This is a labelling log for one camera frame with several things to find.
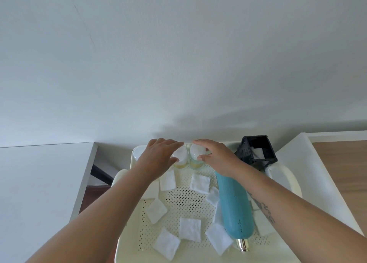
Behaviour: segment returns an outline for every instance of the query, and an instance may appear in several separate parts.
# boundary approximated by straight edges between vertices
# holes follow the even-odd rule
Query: black container
[[[255,158],[251,147],[255,149],[262,148],[264,159]],[[241,161],[263,172],[268,165],[278,161],[268,136],[244,136],[242,138],[241,145],[238,146],[237,151],[235,152],[235,155]]]

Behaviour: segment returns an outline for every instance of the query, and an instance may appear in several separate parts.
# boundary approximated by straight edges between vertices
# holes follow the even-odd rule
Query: silver bottle nozzle
[[[250,251],[248,245],[248,239],[236,239],[237,247],[240,249],[241,252],[248,252]]]

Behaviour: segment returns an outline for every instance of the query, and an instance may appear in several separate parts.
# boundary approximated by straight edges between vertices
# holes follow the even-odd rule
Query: left hand
[[[173,139],[151,139],[133,168],[139,169],[143,175],[154,181],[178,160],[171,156],[183,144]]]

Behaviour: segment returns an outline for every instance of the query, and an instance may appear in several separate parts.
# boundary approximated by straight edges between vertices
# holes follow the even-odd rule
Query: forearm
[[[151,179],[131,169],[27,262],[105,262]]]
[[[239,161],[235,179],[302,262],[365,262],[367,240],[339,220]]]

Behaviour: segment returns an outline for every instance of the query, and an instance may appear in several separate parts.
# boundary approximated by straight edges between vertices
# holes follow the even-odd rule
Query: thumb
[[[197,159],[199,161],[203,161],[207,164],[210,164],[211,154],[209,154],[209,155],[200,155],[200,156],[197,157]]]
[[[178,158],[172,157],[168,160],[168,166],[171,167],[175,162],[178,162],[178,161],[179,161]]]

